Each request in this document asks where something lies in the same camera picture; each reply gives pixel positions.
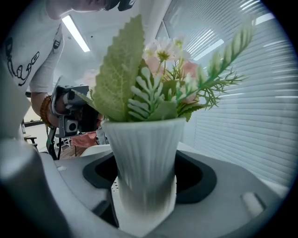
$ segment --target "white surface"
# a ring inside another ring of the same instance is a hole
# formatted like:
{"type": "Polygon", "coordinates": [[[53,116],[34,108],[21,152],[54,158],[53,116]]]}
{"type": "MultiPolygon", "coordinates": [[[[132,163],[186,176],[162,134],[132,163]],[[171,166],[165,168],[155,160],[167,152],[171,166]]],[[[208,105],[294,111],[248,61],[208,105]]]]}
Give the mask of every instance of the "white surface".
{"type": "Polygon", "coordinates": [[[270,187],[281,198],[285,198],[290,190],[288,187],[282,186],[280,184],[273,183],[265,179],[260,179],[260,180],[268,187],[270,187]]]}
{"type": "Polygon", "coordinates": [[[166,14],[171,1],[172,0],[155,0],[149,17],[147,31],[145,34],[146,44],[155,39],[158,29],[162,23],[163,17],[166,14]]]}
{"type": "Polygon", "coordinates": [[[88,156],[90,154],[98,154],[100,152],[110,151],[110,150],[111,150],[111,146],[110,145],[94,145],[94,146],[91,146],[91,147],[87,148],[83,152],[83,154],[81,155],[81,157],[88,156]]]}

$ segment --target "white t-shirt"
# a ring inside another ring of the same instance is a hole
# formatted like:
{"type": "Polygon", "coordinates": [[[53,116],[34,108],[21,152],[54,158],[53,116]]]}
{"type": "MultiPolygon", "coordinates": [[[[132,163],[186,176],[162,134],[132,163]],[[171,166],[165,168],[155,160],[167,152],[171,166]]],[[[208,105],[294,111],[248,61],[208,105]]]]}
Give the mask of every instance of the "white t-shirt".
{"type": "Polygon", "coordinates": [[[0,49],[0,60],[22,92],[52,90],[64,46],[61,20],[48,16],[46,0],[34,0],[17,19],[0,49]]]}

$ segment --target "black graphic print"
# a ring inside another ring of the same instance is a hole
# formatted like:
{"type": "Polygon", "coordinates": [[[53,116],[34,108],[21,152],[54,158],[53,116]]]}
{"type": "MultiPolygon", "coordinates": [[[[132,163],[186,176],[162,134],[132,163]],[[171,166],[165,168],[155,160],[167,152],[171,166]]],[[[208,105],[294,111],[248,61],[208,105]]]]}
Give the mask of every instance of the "black graphic print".
{"type": "Polygon", "coordinates": [[[12,61],[12,58],[13,57],[11,55],[11,52],[13,50],[13,38],[12,37],[8,38],[5,41],[4,45],[5,45],[5,54],[6,54],[6,57],[7,57],[7,67],[8,67],[8,70],[9,70],[11,76],[15,76],[15,77],[17,77],[17,78],[19,78],[19,79],[22,80],[22,82],[19,83],[19,86],[23,86],[26,83],[26,81],[27,81],[27,79],[28,79],[28,77],[29,77],[29,75],[31,73],[32,65],[35,64],[35,62],[37,61],[40,53],[38,51],[32,57],[31,62],[27,65],[27,68],[26,68],[27,74],[25,76],[25,75],[23,75],[23,65],[20,65],[17,68],[17,71],[14,70],[13,61],[12,61]]]}

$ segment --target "bracelet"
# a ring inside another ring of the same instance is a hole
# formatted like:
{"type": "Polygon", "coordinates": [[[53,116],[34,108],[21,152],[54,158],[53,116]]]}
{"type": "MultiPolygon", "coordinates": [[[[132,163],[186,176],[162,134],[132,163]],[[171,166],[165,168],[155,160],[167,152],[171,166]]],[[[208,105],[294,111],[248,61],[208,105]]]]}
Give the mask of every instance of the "bracelet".
{"type": "Polygon", "coordinates": [[[52,126],[47,118],[47,107],[51,103],[51,101],[52,101],[51,95],[46,96],[41,104],[41,110],[40,110],[41,120],[44,121],[47,126],[52,126]]]}

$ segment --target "white flower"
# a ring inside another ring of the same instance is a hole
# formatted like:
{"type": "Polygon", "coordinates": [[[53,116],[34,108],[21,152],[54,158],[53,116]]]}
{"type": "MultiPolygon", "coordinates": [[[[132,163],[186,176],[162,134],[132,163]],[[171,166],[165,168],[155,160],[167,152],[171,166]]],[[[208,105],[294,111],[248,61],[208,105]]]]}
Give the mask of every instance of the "white flower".
{"type": "Polygon", "coordinates": [[[188,39],[183,35],[179,35],[174,38],[174,44],[178,46],[181,50],[183,50],[187,46],[188,42],[188,39]]]}
{"type": "Polygon", "coordinates": [[[158,38],[156,40],[157,50],[155,56],[159,58],[161,62],[167,60],[178,60],[180,58],[180,49],[174,44],[172,39],[158,38]]]}
{"type": "Polygon", "coordinates": [[[156,44],[156,40],[154,42],[151,42],[149,44],[146,45],[145,50],[144,50],[144,54],[143,54],[143,59],[147,59],[151,56],[154,56],[156,54],[156,50],[157,50],[157,44],[156,44]]]}
{"type": "Polygon", "coordinates": [[[189,43],[189,39],[183,35],[179,35],[175,37],[173,41],[174,41],[174,44],[180,49],[179,58],[189,60],[191,58],[191,55],[189,52],[185,50],[186,46],[189,43]]]}

